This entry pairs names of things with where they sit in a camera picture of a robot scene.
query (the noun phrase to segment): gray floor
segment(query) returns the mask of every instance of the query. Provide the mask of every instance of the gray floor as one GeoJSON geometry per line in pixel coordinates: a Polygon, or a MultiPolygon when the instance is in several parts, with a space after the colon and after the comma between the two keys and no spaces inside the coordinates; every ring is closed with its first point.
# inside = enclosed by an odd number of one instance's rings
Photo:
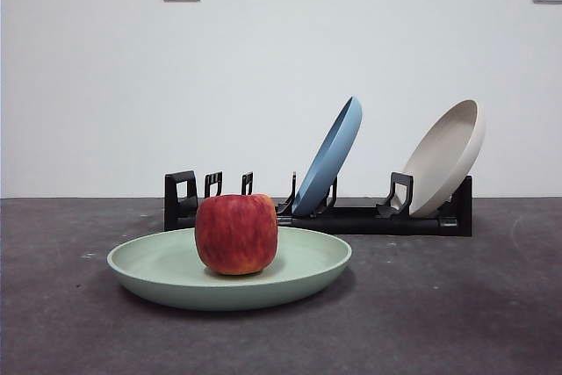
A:
{"type": "Polygon", "coordinates": [[[120,287],[105,257],[161,199],[2,201],[2,373],[562,372],[562,198],[476,199],[472,238],[341,236],[313,297],[200,313],[120,287]]]}

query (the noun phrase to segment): dish rack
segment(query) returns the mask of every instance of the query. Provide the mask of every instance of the dish rack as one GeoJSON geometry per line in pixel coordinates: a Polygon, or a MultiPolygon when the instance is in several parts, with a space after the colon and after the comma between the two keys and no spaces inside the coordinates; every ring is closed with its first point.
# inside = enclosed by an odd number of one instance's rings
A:
{"type": "MultiPolygon", "coordinates": [[[[390,191],[386,198],[371,198],[370,206],[335,206],[337,178],[315,210],[306,217],[292,215],[295,199],[296,174],[292,174],[291,194],[276,204],[277,222],[282,227],[298,227],[327,234],[392,234],[472,236],[472,177],[467,176],[430,218],[412,218],[409,207],[414,192],[414,178],[393,172],[390,191]],[[399,208],[391,206],[396,185],[406,188],[405,199],[399,208]]],[[[241,194],[252,193],[253,172],[242,175],[241,194]]],[[[222,172],[205,176],[205,198],[221,194],[222,172]]],[[[198,210],[198,194],[195,172],[192,170],[165,175],[164,177],[164,230],[195,227],[198,210]],[[185,198],[177,196],[177,185],[187,184],[185,198]]]]}

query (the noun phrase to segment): green plate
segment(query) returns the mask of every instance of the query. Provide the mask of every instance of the green plate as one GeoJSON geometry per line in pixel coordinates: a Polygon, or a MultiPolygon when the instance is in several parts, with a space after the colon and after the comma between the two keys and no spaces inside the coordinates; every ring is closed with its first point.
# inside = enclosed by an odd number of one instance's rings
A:
{"type": "Polygon", "coordinates": [[[280,227],[277,254],[261,272],[221,276],[205,267],[186,228],[134,239],[107,262],[129,291],[162,305],[206,311],[275,306],[314,294],[334,281],[351,258],[337,237],[280,227]]]}

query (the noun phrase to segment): white plate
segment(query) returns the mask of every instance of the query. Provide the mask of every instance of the white plate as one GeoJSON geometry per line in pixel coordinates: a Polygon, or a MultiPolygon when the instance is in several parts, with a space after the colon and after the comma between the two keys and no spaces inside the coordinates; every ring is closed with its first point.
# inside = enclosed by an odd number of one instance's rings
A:
{"type": "Polygon", "coordinates": [[[341,239],[280,227],[277,254],[257,274],[221,276],[200,261],[193,228],[124,243],[107,262],[129,291],[162,305],[207,311],[275,306],[316,293],[343,271],[351,247],[341,239]]]}
{"type": "Polygon", "coordinates": [[[353,145],[361,118],[361,104],[352,97],[343,107],[316,153],[295,195],[292,215],[307,216],[324,199],[353,145]]]}
{"type": "MultiPolygon", "coordinates": [[[[414,177],[412,217],[428,217],[449,199],[476,161],[485,131],[484,113],[473,100],[458,103],[429,129],[402,170],[414,177]]],[[[392,205],[400,207],[405,192],[397,189],[396,197],[392,205]]]]}

